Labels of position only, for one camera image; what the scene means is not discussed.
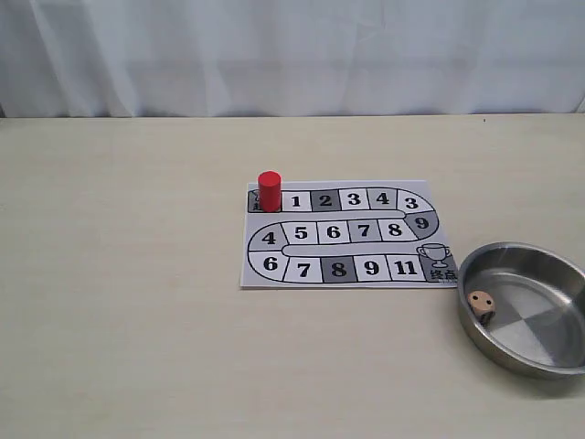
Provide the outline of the wooden die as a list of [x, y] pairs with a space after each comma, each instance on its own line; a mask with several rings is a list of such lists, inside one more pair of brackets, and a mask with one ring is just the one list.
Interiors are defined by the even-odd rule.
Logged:
[[470, 306], [477, 321], [486, 326], [495, 315], [495, 300], [486, 291], [475, 290], [467, 295]]

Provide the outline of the white curtain backdrop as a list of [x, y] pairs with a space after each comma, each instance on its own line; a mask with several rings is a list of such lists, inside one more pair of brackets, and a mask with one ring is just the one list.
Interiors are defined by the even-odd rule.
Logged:
[[4, 1], [5, 117], [582, 112], [581, 1]]

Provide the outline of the round steel pan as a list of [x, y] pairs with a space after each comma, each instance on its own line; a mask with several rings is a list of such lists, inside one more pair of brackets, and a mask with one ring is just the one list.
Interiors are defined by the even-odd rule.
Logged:
[[[486, 291], [495, 315], [483, 326], [467, 295]], [[470, 253], [459, 269], [458, 316], [490, 360], [524, 376], [557, 380], [584, 373], [584, 272], [554, 252], [496, 242]]]

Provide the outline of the paper number game board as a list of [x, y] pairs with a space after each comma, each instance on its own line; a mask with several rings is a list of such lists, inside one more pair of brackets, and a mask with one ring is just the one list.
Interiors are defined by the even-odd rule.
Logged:
[[458, 267], [425, 180], [282, 183], [277, 212], [248, 185], [243, 288], [453, 288]]

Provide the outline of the red cylinder game piece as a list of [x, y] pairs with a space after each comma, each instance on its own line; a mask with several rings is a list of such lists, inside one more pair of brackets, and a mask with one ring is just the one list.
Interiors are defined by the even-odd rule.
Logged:
[[281, 208], [282, 178], [273, 170], [264, 171], [257, 178], [259, 205], [262, 211], [273, 213]]

